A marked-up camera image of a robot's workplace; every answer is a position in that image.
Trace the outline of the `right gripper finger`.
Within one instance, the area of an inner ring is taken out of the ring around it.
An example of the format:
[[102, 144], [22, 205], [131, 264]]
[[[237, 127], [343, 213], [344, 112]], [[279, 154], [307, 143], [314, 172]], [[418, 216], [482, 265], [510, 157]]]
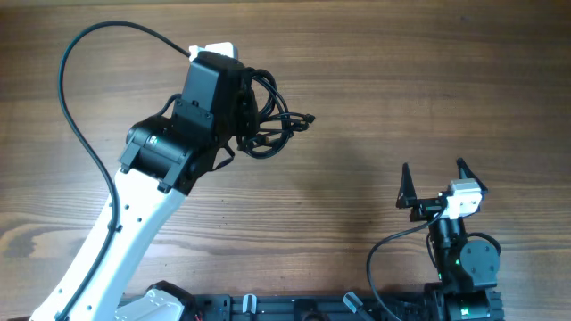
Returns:
[[396, 208], [407, 209], [418, 204], [416, 190], [414, 188], [410, 167], [408, 163], [402, 164], [401, 186], [397, 195]]
[[462, 159], [462, 158], [457, 158], [456, 159], [456, 164], [457, 164], [457, 168], [458, 168], [458, 172], [459, 172], [459, 178], [460, 179], [474, 179], [480, 190], [481, 190], [481, 194], [487, 194], [488, 193], [488, 188], [484, 185], [484, 183], [472, 172], [472, 170], [469, 168], [469, 166], [467, 165], [467, 163]]

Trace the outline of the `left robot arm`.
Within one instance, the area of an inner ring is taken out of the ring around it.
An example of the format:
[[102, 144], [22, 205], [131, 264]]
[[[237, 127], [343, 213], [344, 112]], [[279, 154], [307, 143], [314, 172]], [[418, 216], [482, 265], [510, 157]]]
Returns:
[[112, 320], [153, 238], [220, 149], [259, 127], [250, 69], [230, 43], [194, 46], [181, 95], [128, 132], [110, 197], [34, 320]]

